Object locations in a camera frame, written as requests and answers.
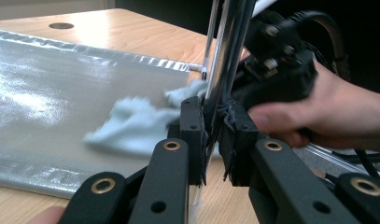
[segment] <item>wooden table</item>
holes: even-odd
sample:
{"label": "wooden table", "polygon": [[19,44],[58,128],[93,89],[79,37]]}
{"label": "wooden table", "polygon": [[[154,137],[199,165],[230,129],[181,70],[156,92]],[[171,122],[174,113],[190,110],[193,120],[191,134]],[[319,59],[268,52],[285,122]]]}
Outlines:
{"label": "wooden table", "polygon": [[[55,22],[71,23],[74,28],[49,28]],[[124,9],[0,21],[0,29],[197,64],[203,61],[206,43],[204,35]],[[199,74],[191,72],[190,76]],[[257,223],[248,188],[233,188],[229,181],[222,181],[223,173],[222,160],[212,160],[197,223]],[[67,203],[66,199],[0,187],[0,223],[26,223],[49,206]]]}

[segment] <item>circular hole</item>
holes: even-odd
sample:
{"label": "circular hole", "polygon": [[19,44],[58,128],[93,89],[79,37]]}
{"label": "circular hole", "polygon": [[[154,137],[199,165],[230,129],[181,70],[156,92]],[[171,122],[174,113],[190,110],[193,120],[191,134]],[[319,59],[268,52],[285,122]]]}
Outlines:
{"label": "circular hole", "polygon": [[264,146],[272,151],[278,151],[282,149],[282,146],[276,142],[266,142]]}
{"label": "circular hole", "polygon": [[115,187],[115,180],[112,178],[102,178],[95,181],[91,186],[91,191],[95,194],[103,194],[111,191]]}
{"label": "circular hole", "polygon": [[321,202],[314,202],[314,208],[317,211],[324,213],[324,214],[328,214],[331,212],[330,208],[326,204],[321,203]]}
{"label": "circular hole", "polygon": [[359,182],[359,186],[360,186],[361,188],[366,189],[366,190],[375,190],[375,189],[373,188],[373,186],[369,185],[368,183]]}
{"label": "circular hole", "polygon": [[180,148],[180,144],[178,142],[167,142],[163,145],[166,150],[178,150]]}
{"label": "circular hole", "polygon": [[355,189],[362,193],[375,197],[380,196],[380,187],[370,180],[355,177],[350,180],[350,183]]}
{"label": "circular hole", "polygon": [[155,202],[151,206],[151,211],[154,213],[162,213],[166,209],[166,203],[164,202]]}
{"label": "circular hole", "polygon": [[110,187],[110,186],[111,186],[110,182],[108,182],[108,181],[102,181],[102,182],[100,182],[100,183],[98,183],[96,185],[96,188],[98,190],[104,190],[104,189],[108,189],[108,187]]}
{"label": "circular hole", "polygon": [[49,25],[49,28],[57,29],[57,30],[67,30],[73,27],[74,27],[73,24],[67,23],[67,22],[55,22]]}

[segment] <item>aluminum foil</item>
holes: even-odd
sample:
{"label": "aluminum foil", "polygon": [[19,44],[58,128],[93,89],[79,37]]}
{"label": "aluminum foil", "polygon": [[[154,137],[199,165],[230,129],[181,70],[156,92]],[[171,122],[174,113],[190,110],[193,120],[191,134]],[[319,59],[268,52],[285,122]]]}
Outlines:
{"label": "aluminum foil", "polygon": [[149,157],[81,140],[118,99],[166,107],[163,92],[186,86],[191,66],[0,31],[0,186],[70,198],[90,175],[140,170]]}

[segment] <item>person's hand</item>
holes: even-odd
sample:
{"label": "person's hand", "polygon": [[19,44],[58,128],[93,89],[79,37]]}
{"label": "person's hand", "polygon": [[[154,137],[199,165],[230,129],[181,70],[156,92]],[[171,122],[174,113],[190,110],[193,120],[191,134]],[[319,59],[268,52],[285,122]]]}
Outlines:
{"label": "person's hand", "polygon": [[52,206],[33,217],[28,224],[56,224],[61,219],[64,207]]}
{"label": "person's hand", "polygon": [[[380,151],[380,94],[352,85],[319,63],[309,97],[293,103],[256,105],[248,113],[261,132],[304,147],[311,141],[331,148]],[[298,130],[307,128],[311,136]]]}

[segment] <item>black cable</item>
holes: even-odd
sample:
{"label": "black cable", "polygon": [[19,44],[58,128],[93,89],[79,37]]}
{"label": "black cable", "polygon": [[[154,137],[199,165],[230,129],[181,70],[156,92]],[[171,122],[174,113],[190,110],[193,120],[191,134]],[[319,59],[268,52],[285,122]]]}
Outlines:
{"label": "black cable", "polygon": [[289,18],[294,22],[295,26],[300,26],[307,21],[315,21],[322,25],[329,33],[333,51],[334,63],[333,70],[339,77],[350,80],[349,69],[347,63],[347,55],[345,54],[344,41],[341,37],[341,31],[335,21],[326,13],[320,11],[300,11]]}
{"label": "black cable", "polygon": [[355,152],[358,155],[359,160],[361,161],[362,165],[364,166],[364,169],[368,172],[368,174],[377,179],[380,179],[380,175],[376,171],[375,167],[373,167],[373,164],[368,160],[367,153],[365,152],[365,150],[355,149]]}

